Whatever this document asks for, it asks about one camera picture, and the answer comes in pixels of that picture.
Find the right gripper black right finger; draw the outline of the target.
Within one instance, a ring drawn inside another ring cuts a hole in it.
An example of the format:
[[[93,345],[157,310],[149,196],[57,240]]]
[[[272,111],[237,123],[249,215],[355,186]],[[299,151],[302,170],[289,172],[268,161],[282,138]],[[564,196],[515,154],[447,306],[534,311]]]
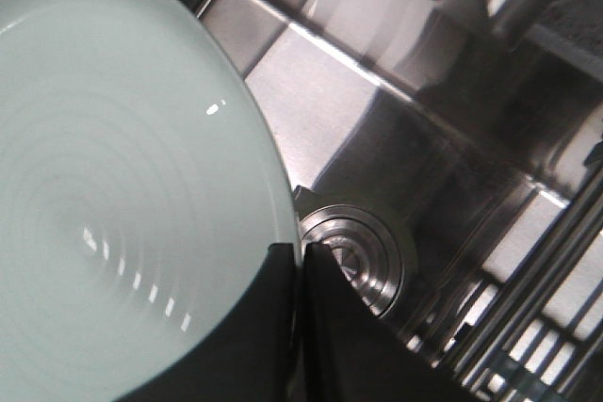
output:
[[[403,346],[311,243],[303,259],[303,346],[310,401],[450,401],[452,383]]]

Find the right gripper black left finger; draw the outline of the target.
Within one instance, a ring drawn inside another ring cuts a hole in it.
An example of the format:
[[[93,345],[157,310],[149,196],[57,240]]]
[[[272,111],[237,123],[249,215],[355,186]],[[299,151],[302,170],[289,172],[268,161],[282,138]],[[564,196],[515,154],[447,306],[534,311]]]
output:
[[[241,299],[200,343],[121,401],[284,401],[297,353],[298,268],[269,245]]]

